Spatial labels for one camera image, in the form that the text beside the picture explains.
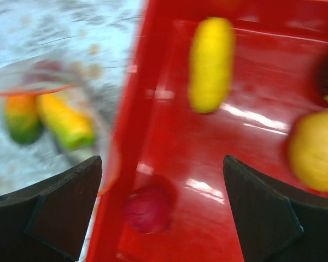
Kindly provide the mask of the clear zip top bag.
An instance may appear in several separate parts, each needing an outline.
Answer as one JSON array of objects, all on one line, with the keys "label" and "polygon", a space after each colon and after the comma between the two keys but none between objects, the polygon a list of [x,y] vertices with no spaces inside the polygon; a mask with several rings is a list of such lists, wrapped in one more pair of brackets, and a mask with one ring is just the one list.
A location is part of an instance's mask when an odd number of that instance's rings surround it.
[{"label": "clear zip top bag", "polygon": [[0,194],[99,156],[99,194],[115,181],[120,154],[73,63],[35,57],[0,68]]}]

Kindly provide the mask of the purple grape bunch toy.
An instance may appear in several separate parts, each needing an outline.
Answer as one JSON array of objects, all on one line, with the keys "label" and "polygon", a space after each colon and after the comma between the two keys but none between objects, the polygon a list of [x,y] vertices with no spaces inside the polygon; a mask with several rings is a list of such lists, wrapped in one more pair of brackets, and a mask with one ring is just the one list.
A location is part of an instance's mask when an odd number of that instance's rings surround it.
[{"label": "purple grape bunch toy", "polygon": [[28,85],[36,82],[60,82],[61,77],[55,73],[62,72],[62,64],[58,61],[42,60],[34,63],[22,75],[21,84]]}]

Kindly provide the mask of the yellow corn cob toy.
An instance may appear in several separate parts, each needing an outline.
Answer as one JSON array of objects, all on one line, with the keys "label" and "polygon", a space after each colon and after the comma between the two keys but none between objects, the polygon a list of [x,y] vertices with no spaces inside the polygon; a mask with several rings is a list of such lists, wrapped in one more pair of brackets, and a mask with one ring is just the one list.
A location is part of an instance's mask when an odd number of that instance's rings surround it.
[{"label": "yellow corn cob toy", "polygon": [[188,99],[198,113],[217,110],[231,89],[236,35],[226,18],[199,23],[189,56]]}]

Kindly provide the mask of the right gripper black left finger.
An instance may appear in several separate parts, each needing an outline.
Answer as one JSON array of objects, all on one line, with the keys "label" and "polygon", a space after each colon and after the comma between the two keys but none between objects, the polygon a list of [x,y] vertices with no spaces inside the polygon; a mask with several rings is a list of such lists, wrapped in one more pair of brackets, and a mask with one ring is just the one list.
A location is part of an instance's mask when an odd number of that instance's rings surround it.
[{"label": "right gripper black left finger", "polygon": [[102,178],[93,156],[0,195],[0,261],[78,261]]}]

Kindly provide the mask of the orange fruit toy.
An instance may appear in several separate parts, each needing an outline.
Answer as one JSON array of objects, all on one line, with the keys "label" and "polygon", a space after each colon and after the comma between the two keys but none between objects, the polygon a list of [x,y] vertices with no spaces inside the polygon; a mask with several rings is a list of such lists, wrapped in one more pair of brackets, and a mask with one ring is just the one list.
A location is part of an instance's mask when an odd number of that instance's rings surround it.
[{"label": "orange fruit toy", "polygon": [[301,118],[288,145],[289,165],[307,187],[328,192],[328,110]]}]

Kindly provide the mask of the red apple toy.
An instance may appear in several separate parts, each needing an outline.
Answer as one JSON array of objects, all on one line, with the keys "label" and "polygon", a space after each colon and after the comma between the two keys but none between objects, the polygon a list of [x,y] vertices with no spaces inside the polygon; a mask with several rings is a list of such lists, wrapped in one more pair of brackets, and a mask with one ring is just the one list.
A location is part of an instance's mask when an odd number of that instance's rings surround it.
[{"label": "red apple toy", "polygon": [[159,186],[139,188],[128,197],[124,206],[127,223],[142,234],[166,230],[171,222],[172,210],[169,192]]}]

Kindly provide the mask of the yellow orange mango toy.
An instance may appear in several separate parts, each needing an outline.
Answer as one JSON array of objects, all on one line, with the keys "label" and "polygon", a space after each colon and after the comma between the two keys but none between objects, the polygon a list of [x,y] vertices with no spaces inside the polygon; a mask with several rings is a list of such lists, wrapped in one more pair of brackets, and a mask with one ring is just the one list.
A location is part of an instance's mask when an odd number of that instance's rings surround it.
[{"label": "yellow orange mango toy", "polygon": [[91,119],[61,97],[52,93],[38,96],[37,110],[43,125],[63,148],[77,150],[94,145],[96,132]]}]

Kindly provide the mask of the green orange mango toy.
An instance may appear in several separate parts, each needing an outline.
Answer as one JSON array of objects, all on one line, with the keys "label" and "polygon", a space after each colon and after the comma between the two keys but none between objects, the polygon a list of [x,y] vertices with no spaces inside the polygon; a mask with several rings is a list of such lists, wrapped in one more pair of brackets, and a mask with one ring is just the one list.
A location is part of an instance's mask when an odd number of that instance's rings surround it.
[{"label": "green orange mango toy", "polygon": [[36,142],[43,126],[37,112],[36,96],[8,96],[4,101],[4,122],[10,137],[20,145]]}]

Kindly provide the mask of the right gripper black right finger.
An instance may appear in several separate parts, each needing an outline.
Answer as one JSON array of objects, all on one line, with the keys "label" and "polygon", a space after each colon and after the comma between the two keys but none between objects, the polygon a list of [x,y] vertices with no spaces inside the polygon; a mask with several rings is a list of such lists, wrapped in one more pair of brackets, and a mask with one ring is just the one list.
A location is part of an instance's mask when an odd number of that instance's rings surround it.
[{"label": "right gripper black right finger", "polygon": [[230,155],[223,173],[245,261],[328,261],[328,198]]}]

